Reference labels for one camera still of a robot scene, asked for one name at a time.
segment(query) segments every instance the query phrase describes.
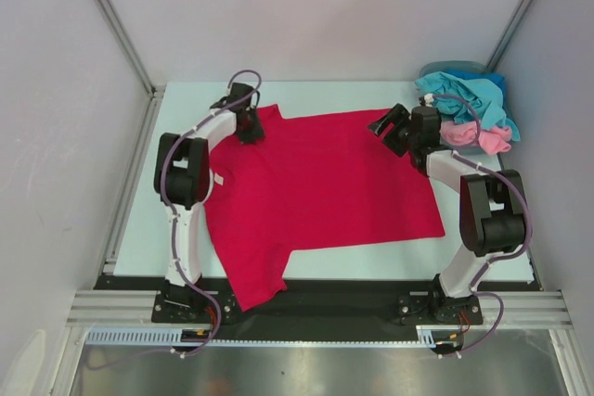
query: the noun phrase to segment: red cloth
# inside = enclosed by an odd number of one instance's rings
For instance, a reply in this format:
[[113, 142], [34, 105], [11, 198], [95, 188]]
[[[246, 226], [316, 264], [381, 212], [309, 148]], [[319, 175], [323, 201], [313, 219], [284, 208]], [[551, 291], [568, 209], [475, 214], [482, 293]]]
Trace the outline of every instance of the red cloth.
[[291, 252], [445, 234], [429, 180], [367, 129], [385, 110], [283, 119], [259, 109], [266, 138], [228, 137], [206, 222], [239, 306], [270, 300]]

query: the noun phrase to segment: reflective floor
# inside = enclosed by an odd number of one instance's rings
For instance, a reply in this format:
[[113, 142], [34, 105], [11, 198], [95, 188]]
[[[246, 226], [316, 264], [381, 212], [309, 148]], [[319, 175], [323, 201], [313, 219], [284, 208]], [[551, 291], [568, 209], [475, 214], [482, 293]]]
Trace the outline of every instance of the reflective floor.
[[71, 396], [565, 395], [547, 331], [496, 333], [459, 359], [428, 350], [211, 347], [91, 371], [142, 351], [85, 347]]

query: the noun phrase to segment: light blue towel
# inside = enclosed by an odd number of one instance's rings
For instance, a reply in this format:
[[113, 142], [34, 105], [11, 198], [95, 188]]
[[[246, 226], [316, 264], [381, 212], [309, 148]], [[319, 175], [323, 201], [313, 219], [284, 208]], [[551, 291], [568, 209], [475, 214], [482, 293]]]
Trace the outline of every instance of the light blue towel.
[[[424, 95], [427, 93], [448, 93], [466, 99], [479, 115], [482, 128], [491, 130], [496, 125], [510, 127], [511, 140], [520, 141], [518, 127], [503, 110], [501, 89], [491, 81], [487, 79], [462, 80], [451, 74], [437, 71], [417, 79], [415, 84]], [[453, 116], [456, 124], [474, 121], [466, 106], [456, 99], [437, 97], [433, 104], [441, 113]]]

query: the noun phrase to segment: blue cloth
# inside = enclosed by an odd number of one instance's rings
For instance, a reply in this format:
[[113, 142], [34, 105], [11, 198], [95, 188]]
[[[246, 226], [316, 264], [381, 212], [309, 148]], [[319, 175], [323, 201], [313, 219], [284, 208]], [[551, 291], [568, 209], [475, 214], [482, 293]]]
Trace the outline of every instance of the blue cloth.
[[[488, 79], [464, 80], [451, 74], [437, 71], [415, 81], [424, 95], [427, 93], [460, 96], [466, 99], [481, 119], [485, 130], [491, 130], [496, 125], [511, 128], [511, 140], [520, 141], [520, 132], [516, 124], [508, 118], [503, 109], [503, 92]], [[454, 118], [456, 124], [474, 121], [466, 106], [456, 99], [437, 97], [433, 105], [445, 115]]]
[[452, 69], [446, 69], [446, 70], [444, 70], [444, 73], [451, 74], [452, 76], [456, 76], [457, 78], [466, 79], [466, 80], [488, 79], [489, 81], [491, 81], [492, 83], [494, 83], [497, 87], [499, 87], [501, 89], [501, 93], [503, 94], [503, 103], [505, 104], [505, 96], [506, 96], [505, 76], [503, 76], [499, 73], [479, 74], [479, 73], [470, 73], [469, 71], [452, 70]]

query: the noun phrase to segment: pile of clothes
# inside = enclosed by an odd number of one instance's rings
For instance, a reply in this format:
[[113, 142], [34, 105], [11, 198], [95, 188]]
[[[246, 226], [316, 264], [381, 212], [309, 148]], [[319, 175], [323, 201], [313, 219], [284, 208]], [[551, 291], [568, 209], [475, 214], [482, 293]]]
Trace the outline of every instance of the pile of clothes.
[[[477, 74], [445, 70], [427, 74], [415, 81], [423, 95], [450, 94], [466, 99], [481, 120], [479, 146], [489, 155], [507, 152], [510, 141], [520, 141], [520, 132], [503, 108], [505, 78], [498, 73]], [[466, 106], [453, 98], [433, 101], [444, 118], [442, 138], [451, 146], [463, 147], [476, 138], [476, 122]]]

